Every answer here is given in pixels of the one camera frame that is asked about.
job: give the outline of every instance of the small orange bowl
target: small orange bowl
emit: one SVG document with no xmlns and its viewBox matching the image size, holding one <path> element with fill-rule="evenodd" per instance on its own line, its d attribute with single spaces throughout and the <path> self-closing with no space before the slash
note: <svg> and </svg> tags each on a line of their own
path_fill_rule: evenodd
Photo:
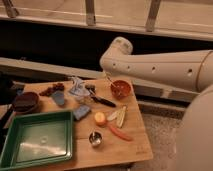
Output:
<svg viewBox="0 0 213 171">
<path fill-rule="evenodd" d="M 15 98 L 12 103 L 16 114 L 27 114 L 34 112 L 38 107 L 39 96 L 34 92 L 26 92 Z"/>
<path fill-rule="evenodd" d="M 121 100 L 127 97 L 130 94 L 131 86 L 128 82 L 123 80 L 116 80 L 114 81 L 111 86 L 112 95 L 117 99 Z"/>
</svg>

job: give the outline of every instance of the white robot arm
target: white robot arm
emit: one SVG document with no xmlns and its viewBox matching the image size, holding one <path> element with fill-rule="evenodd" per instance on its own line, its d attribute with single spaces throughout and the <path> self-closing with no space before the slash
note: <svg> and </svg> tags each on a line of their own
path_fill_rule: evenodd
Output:
<svg viewBox="0 0 213 171">
<path fill-rule="evenodd" d="M 106 72 L 125 74 L 201 92 L 180 126 L 171 171 L 213 170 L 213 51 L 131 55 L 132 44 L 116 38 L 103 54 Z"/>
<path fill-rule="evenodd" d="M 191 91 L 202 91 L 213 83 L 213 51 L 192 51 L 150 55 L 130 55 L 133 46 L 116 38 L 103 54 L 101 67 L 144 80 L 164 83 Z"/>
</svg>

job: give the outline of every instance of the gray floor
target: gray floor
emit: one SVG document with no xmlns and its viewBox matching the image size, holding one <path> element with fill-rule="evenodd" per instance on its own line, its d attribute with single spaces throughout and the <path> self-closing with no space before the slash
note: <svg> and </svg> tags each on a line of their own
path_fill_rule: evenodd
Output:
<svg viewBox="0 0 213 171">
<path fill-rule="evenodd" d="M 135 163 L 131 171 L 168 171 L 168 164 L 174 155 L 177 130 L 184 110 L 174 107 L 162 108 L 142 105 L 142 116 L 153 149 L 154 159 Z M 82 171 L 124 171 L 125 166 L 107 166 L 81 169 Z"/>
</svg>

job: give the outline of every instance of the dark background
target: dark background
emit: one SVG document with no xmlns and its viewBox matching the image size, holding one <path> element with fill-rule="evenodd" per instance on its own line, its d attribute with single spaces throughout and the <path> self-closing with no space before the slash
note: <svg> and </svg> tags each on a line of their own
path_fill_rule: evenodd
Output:
<svg viewBox="0 0 213 171">
<path fill-rule="evenodd" d="M 100 70 L 99 59 L 117 36 L 129 39 L 133 54 L 213 49 L 213 42 L 0 21 L 0 56 Z"/>
</svg>

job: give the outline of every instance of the dark bowl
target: dark bowl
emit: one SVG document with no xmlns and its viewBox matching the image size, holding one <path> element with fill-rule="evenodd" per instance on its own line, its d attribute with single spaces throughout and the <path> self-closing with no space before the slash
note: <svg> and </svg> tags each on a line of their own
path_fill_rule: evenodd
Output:
<svg viewBox="0 0 213 171">
<path fill-rule="evenodd" d="M 39 96 L 34 92 L 26 92 L 15 98 L 12 103 L 16 114 L 27 114 L 34 112 L 38 107 Z"/>
<path fill-rule="evenodd" d="M 130 94 L 131 86 L 128 82 L 123 80 L 116 80 L 114 81 L 111 86 L 112 95 L 117 99 L 121 100 L 127 97 Z"/>
</svg>

